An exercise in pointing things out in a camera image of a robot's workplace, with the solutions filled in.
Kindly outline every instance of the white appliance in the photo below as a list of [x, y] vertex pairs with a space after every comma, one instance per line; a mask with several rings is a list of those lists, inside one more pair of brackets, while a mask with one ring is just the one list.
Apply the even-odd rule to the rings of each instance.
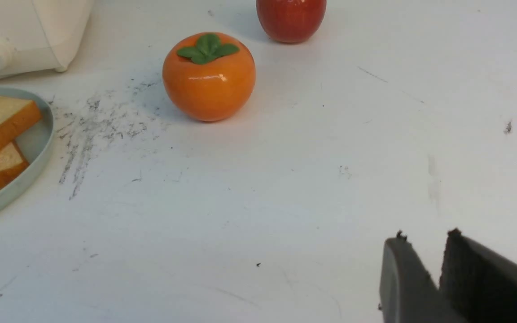
[[67, 70], [95, 0], [0, 0], [0, 78]]

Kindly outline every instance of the toy apple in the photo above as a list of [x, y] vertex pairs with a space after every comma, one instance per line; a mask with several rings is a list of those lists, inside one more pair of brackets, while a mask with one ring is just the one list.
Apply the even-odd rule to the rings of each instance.
[[256, 0], [264, 31], [281, 43], [300, 43], [320, 27], [326, 0]]

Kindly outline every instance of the toy persimmon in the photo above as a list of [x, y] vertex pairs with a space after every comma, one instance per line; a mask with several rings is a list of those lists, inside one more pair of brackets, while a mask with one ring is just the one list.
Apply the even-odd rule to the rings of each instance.
[[171, 101], [200, 121], [234, 115], [250, 98], [255, 79], [250, 51], [222, 33], [199, 33], [183, 39], [162, 66], [163, 84]]

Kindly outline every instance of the gray plate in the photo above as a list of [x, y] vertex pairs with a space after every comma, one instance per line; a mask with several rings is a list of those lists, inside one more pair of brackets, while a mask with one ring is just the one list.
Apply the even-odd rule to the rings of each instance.
[[29, 167], [15, 180], [0, 190], [0, 210], [18, 198], [41, 174], [51, 157], [53, 139], [53, 113], [47, 102], [33, 93], [16, 88], [0, 87], [0, 96], [34, 100], [43, 118], [16, 138], [19, 149], [29, 162]]

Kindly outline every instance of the white table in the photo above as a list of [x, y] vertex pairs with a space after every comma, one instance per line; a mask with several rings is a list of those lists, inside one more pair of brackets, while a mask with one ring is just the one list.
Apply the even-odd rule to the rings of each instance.
[[[454, 227], [517, 262], [517, 1], [442, 3], [331, 0], [290, 46], [251, 0], [100, 0], [69, 71], [0, 81], [60, 129], [0, 212], [0, 323], [378, 323], [398, 229], [434, 278]], [[200, 31], [256, 61], [220, 123], [161, 82]]]

